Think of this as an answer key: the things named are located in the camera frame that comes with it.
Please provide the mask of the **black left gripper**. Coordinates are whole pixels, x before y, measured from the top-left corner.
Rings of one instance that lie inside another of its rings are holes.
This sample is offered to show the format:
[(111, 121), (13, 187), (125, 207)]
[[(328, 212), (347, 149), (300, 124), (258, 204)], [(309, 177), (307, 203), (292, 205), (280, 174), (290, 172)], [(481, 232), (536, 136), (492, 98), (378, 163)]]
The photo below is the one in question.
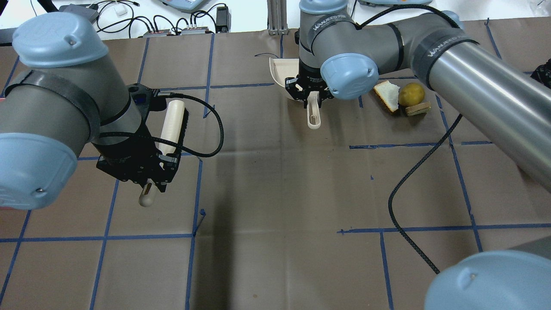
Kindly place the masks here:
[(165, 192), (180, 165), (177, 143), (151, 135), (146, 120), (150, 112), (167, 109), (159, 90), (142, 84), (127, 86), (128, 101), (115, 116), (102, 121), (95, 148), (100, 153), (96, 167), (120, 181), (142, 188), (148, 179)]

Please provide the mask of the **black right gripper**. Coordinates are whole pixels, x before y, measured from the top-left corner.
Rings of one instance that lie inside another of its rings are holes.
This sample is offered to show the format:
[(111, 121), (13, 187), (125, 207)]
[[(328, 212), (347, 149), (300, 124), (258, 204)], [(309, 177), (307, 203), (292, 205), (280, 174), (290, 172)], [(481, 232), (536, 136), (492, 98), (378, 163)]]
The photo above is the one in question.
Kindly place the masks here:
[(321, 76), (320, 69), (309, 65), (298, 65), (297, 76), (285, 78), (285, 89), (294, 100), (302, 101), (304, 108), (307, 108), (307, 99), (311, 92), (319, 92), (319, 108), (322, 107), (323, 100), (334, 98)]

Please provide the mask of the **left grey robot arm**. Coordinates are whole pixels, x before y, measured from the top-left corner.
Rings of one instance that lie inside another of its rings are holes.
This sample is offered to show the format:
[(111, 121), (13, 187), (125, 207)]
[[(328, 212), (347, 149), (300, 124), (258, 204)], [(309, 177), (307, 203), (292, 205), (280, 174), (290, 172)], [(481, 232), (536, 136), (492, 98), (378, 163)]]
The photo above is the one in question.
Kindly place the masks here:
[(175, 153), (156, 146), (146, 119), (163, 111), (159, 90), (126, 86), (90, 21), (48, 12), (19, 26), (12, 46), (28, 68), (1, 102), (1, 206), (35, 210), (52, 204), (87, 143), (97, 168), (165, 192), (177, 172)]

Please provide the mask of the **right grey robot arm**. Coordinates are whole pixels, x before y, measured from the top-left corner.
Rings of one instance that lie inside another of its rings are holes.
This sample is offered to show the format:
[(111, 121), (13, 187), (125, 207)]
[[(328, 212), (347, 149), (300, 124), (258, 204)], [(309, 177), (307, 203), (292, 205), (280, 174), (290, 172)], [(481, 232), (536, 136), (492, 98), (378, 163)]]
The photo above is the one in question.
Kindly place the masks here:
[(413, 171), (449, 137), (463, 117), (500, 147), (541, 186), (550, 189), (550, 90), (484, 51), (460, 27), (456, 14), (426, 10), (397, 22), (354, 23), (345, 0), (301, 0), (298, 74), (285, 79), (294, 100), (351, 100), (368, 93), (379, 76), (409, 68), (459, 113), (446, 134), (399, 181), (388, 199), (397, 231), (436, 273), (426, 310), (548, 310), (550, 238), (504, 251), (484, 251), (439, 270), (398, 224), (393, 197)]

